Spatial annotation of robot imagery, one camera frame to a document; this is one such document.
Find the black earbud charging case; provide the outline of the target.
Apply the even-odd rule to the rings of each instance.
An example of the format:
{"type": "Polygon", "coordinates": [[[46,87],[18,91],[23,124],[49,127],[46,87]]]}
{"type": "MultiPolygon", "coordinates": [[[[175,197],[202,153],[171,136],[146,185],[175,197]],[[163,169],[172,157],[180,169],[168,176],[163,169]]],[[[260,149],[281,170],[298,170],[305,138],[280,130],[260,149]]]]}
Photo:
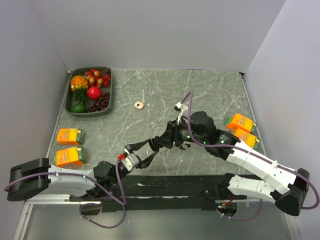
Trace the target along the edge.
{"type": "Polygon", "coordinates": [[[150,147],[154,152],[159,151],[160,147],[159,147],[159,145],[156,143],[156,140],[155,140],[154,138],[149,139],[148,144],[149,144],[149,147],[150,147]]]}

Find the beige earbud charging case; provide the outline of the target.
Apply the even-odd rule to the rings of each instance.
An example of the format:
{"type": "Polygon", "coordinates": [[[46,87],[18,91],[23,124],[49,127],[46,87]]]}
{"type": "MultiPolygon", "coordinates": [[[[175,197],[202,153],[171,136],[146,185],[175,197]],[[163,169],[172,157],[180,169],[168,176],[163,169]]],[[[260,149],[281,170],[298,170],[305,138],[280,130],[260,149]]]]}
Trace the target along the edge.
{"type": "Polygon", "coordinates": [[[145,107],[145,105],[144,105],[142,102],[137,101],[137,102],[134,103],[134,107],[135,107],[137,110],[142,110],[142,109],[145,107]]]}

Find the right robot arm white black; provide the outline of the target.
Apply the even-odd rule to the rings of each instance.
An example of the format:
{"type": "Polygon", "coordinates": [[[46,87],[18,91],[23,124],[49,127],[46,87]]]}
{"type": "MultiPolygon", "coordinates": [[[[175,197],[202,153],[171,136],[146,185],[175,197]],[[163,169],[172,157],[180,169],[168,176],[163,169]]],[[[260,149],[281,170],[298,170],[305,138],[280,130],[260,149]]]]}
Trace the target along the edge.
{"type": "Polygon", "coordinates": [[[230,132],[216,128],[214,120],[204,111],[193,113],[190,119],[182,116],[169,121],[165,132],[152,142],[158,149],[199,142],[211,155],[236,164],[259,178],[226,173],[218,187],[223,199],[233,195],[259,198],[274,203],[291,216],[298,216],[303,208],[309,190],[310,173],[307,170],[287,168],[265,157],[230,132]]]}

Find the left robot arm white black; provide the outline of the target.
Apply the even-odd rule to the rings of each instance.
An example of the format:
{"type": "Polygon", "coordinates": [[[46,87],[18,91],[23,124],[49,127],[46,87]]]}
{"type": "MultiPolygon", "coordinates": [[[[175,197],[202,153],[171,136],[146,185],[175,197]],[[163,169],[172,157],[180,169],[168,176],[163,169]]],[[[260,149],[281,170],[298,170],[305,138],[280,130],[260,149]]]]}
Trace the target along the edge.
{"type": "Polygon", "coordinates": [[[125,146],[116,163],[101,161],[93,169],[74,170],[38,158],[10,169],[9,183],[4,188],[10,202],[26,201],[37,195],[70,195],[93,201],[111,189],[134,169],[147,168],[160,146],[151,138],[125,146]]]}

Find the dark grape bunch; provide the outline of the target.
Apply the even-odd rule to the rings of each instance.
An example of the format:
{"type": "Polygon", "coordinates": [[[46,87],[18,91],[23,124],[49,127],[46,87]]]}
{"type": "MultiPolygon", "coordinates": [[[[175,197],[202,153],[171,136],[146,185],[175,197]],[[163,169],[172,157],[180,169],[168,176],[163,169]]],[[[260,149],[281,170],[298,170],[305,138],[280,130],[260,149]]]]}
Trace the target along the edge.
{"type": "Polygon", "coordinates": [[[88,111],[90,113],[103,111],[108,107],[109,103],[110,93],[103,93],[99,99],[93,101],[93,104],[88,108],[88,111]]]}

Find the orange juice box lower left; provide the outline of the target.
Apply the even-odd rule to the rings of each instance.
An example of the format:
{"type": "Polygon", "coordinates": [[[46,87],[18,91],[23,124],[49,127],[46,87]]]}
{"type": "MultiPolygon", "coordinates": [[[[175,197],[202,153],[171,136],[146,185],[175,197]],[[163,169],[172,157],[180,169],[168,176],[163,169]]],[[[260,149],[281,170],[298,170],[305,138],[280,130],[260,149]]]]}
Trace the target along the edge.
{"type": "Polygon", "coordinates": [[[83,146],[58,150],[55,165],[60,168],[82,166],[88,163],[88,153],[83,146]]]}

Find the orange juice box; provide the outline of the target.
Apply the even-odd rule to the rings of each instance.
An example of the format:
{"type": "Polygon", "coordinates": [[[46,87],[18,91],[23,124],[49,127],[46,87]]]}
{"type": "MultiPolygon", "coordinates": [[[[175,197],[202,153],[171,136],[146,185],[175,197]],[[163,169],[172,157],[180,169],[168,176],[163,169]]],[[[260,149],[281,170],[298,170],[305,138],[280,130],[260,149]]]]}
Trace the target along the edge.
{"type": "Polygon", "coordinates": [[[257,149],[261,143],[261,140],[257,136],[241,128],[234,129],[232,134],[245,142],[252,149],[257,149]]]}
{"type": "Polygon", "coordinates": [[[230,130],[236,130],[240,128],[250,134],[254,134],[258,126],[255,121],[245,117],[240,113],[236,113],[232,116],[226,116],[222,122],[222,125],[230,130]]]}
{"type": "Polygon", "coordinates": [[[56,141],[60,145],[82,145],[85,135],[85,131],[80,128],[60,128],[56,141]]]}
{"type": "Polygon", "coordinates": [[[58,150],[55,165],[60,168],[82,166],[88,163],[88,153],[83,146],[58,150]]]}

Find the orange juice box upper right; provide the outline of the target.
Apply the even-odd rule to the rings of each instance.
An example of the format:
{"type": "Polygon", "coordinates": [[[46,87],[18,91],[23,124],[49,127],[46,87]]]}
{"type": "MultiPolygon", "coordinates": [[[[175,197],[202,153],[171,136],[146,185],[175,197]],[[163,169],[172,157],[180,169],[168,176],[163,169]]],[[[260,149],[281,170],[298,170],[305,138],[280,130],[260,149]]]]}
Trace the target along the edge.
{"type": "Polygon", "coordinates": [[[240,128],[250,134],[254,134],[258,126],[255,121],[245,117],[240,113],[236,113],[232,116],[226,116],[222,122],[222,125],[230,130],[236,130],[240,128]]]}

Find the orange juice box upper left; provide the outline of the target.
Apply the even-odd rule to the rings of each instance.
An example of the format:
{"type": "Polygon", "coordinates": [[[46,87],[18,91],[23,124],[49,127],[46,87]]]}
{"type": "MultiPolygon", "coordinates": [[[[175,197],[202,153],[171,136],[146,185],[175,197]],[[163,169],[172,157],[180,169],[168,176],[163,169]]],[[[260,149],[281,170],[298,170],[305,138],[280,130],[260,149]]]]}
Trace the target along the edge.
{"type": "Polygon", "coordinates": [[[80,128],[60,128],[56,141],[60,145],[82,145],[85,135],[85,131],[80,128]]]}

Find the red apple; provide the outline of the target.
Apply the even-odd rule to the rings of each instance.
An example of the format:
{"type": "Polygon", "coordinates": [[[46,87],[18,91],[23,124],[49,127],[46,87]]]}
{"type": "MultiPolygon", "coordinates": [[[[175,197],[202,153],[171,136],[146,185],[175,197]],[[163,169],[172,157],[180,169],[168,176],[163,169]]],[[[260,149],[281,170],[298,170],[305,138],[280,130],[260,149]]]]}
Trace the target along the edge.
{"type": "Polygon", "coordinates": [[[98,100],[102,96],[102,91],[99,87],[93,86],[87,90],[87,97],[93,101],[98,100]]]}

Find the green avocado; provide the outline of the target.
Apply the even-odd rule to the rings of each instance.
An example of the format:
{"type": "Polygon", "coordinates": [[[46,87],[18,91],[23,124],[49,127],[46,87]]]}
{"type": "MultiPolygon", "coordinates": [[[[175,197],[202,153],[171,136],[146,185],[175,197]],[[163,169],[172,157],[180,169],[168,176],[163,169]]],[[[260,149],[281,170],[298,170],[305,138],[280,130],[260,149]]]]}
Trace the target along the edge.
{"type": "Polygon", "coordinates": [[[87,107],[84,104],[75,104],[73,105],[70,110],[71,113],[86,113],[87,112],[87,107]]]}

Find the orange juice box lower right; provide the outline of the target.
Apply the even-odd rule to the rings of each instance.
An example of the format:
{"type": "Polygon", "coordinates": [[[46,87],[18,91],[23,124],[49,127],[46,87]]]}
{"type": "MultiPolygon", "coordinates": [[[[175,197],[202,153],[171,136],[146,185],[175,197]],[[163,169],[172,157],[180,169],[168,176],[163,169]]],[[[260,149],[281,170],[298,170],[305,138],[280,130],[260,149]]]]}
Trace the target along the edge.
{"type": "Polygon", "coordinates": [[[232,134],[245,142],[252,149],[257,149],[261,143],[261,140],[257,136],[241,128],[234,129],[232,134]]]}

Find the dark grey fruit tray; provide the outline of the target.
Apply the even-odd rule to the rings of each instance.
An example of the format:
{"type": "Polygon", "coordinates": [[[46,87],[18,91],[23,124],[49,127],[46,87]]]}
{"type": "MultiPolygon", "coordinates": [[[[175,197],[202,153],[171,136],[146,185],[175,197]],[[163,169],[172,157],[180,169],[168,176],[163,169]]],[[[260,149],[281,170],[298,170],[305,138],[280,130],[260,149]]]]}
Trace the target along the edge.
{"type": "Polygon", "coordinates": [[[106,115],[112,105],[112,70],[110,67],[83,67],[71,72],[65,111],[79,118],[106,115]]]}

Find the red cherry bunch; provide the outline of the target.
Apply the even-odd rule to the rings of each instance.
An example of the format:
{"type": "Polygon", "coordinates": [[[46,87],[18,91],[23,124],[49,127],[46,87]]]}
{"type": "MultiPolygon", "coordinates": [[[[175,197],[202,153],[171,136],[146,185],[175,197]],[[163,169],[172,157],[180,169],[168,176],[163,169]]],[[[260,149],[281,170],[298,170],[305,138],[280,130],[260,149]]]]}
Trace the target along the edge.
{"type": "Polygon", "coordinates": [[[91,70],[86,71],[84,75],[90,87],[108,88],[111,85],[110,68],[105,68],[103,70],[92,68],[91,70]]]}

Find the orange flower fruit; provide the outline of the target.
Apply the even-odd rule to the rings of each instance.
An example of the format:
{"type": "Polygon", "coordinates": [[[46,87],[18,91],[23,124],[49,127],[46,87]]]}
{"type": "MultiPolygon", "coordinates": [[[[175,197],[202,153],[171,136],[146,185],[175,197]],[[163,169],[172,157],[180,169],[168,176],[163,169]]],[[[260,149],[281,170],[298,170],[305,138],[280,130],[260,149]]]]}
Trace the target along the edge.
{"type": "Polygon", "coordinates": [[[70,80],[70,89],[72,92],[79,90],[79,89],[88,89],[89,84],[85,77],[82,75],[75,75],[70,80]]]}

